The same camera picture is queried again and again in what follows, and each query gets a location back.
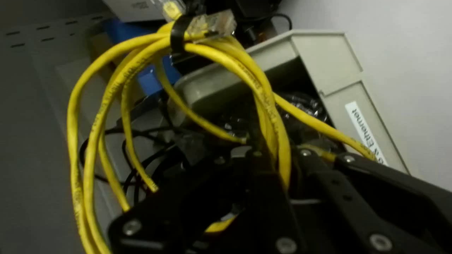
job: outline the white wall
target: white wall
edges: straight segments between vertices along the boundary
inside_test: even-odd
[[[452,2],[285,0],[295,28],[348,33],[408,165],[452,191]]]

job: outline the bolt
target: bolt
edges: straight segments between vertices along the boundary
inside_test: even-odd
[[[302,155],[302,157],[311,157],[311,154],[312,154],[312,153],[311,153],[309,150],[301,150],[301,155]]]
[[[355,158],[352,155],[345,155],[343,157],[345,162],[352,164],[355,161]]]
[[[130,220],[124,225],[123,232],[126,236],[134,236],[141,230],[141,223],[140,220]]]
[[[280,254],[293,254],[297,251],[297,243],[293,239],[281,237],[277,240]]]
[[[372,234],[369,237],[370,244],[380,253],[387,253],[393,250],[393,241],[383,234]]]
[[[213,162],[216,165],[223,165],[223,164],[226,164],[226,160],[225,160],[225,157],[218,157]]]

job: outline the black plastic part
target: black plastic part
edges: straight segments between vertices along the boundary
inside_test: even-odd
[[[382,164],[349,154],[336,168],[346,174],[373,210],[422,241],[452,253],[452,193]]]
[[[314,151],[294,153],[300,178],[293,185],[301,186],[293,189],[302,193],[295,201],[266,153],[252,150],[221,165],[204,161],[115,220],[113,251],[278,254],[277,243],[285,237],[295,243],[293,254],[451,253],[449,192],[352,157],[352,162],[338,157],[332,168]],[[235,206],[240,213],[223,233],[204,233]],[[126,236],[130,220],[140,220],[141,230]],[[379,249],[376,234],[390,247]]]
[[[189,23],[194,20],[192,16],[181,16],[177,21],[174,21],[171,30],[171,50],[172,54],[185,54],[185,40],[184,34],[189,27]]]

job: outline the cable bundle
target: cable bundle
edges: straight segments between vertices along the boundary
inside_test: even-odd
[[[185,102],[180,98],[177,90],[170,85],[161,64],[161,57],[171,54],[171,30],[174,23],[165,24],[158,33],[144,35],[139,38],[122,43],[102,57],[99,57],[79,78],[76,82],[68,106],[68,150],[71,160],[71,188],[74,199],[74,210],[79,229],[79,236],[86,253],[110,253],[109,246],[98,226],[93,203],[95,189],[95,161],[99,155],[105,175],[112,186],[112,191],[123,212],[130,209],[127,198],[122,189],[120,182],[113,171],[113,165],[106,151],[105,144],[105,122],[113,100],[120,95],[122,98],[122,120],[123,131],[126,137],[126,148],[130,162],[137,174],[141,177],[144,185],[157,192],[158,186],[146,174],[140,164],[133,146],[133,130],[130,123],[130,83],[132,79],[150,64],[156,65],[157,76],[168,93],[170,99],[199,127],[208,133],[232,143],[245,144],[246,140],[237,138],[221,127],[209,123],[195,112],[192,112]],[[185,33],[184,50],[189,54],[205,57],[228,71],[236,74],[253,92],[254,103],[257,107],[260,129],[267,143],[273,160],[277,162],[277,168],[281,174],[284,186],[290,184],[291,174],[291,148],[287,131],[283,120],[278,114],[277,106],[293,114],[300,122],[315,129],[317,131],[345,143],[362,153],[367,158],[374,158],[373,154],[360,143],[349,138],[338,130],[329,127],[324,122],[311,117],[301,112],[291,103],[285,102],[280,96],[274,95],[269,79],[257,64],[247,55],[242,45],[233,37],[223,37],[216,40],[206,40],[205,33]],[[92,124],[89,141],[86,147],[86,158],[83,167],[83,175],[79,174],[79,105],[82,92],[86,88],[89,79],[106,66],[113,59],[127,55],[120,66],[113,74],[109,85],[106,86],[102,98],[100,109]]]

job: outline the connector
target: connector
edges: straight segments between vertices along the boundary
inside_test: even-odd
[[[178,0],[160,0],[160,3],[163,6],[163,14],[167,21],[174,21],[187,11],[185,4]]]
[[[228,37],[235,33],[237,23],[230,10],[215,13],[212,16],[196,16],[191,21],[187,33],[191,35]]]

